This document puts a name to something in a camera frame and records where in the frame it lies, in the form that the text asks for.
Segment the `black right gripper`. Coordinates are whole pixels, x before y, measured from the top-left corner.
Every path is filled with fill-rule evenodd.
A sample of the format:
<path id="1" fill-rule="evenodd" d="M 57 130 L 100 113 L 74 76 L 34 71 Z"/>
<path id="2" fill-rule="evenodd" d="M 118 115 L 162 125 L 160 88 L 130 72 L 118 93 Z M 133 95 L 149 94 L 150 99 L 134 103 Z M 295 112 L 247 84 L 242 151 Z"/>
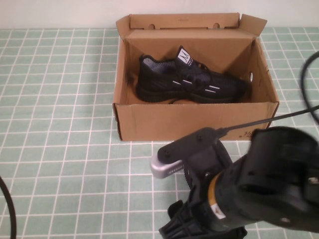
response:
<path id="1" fill-rule="evenodd" d="M 190 208 L 183 201 L 169 206 L 167 213 L 170 221 L 159 229 L 163 239 L 190 239 L 196 236 L 199 239 L 223 238 L 223 232 L 211 228 L 214 216 L 208 198 L 210 183 L 218 175 L 219 173 L 206 172 L 203 177 L 199 177 L 194 172 L 188 172 Z"/>

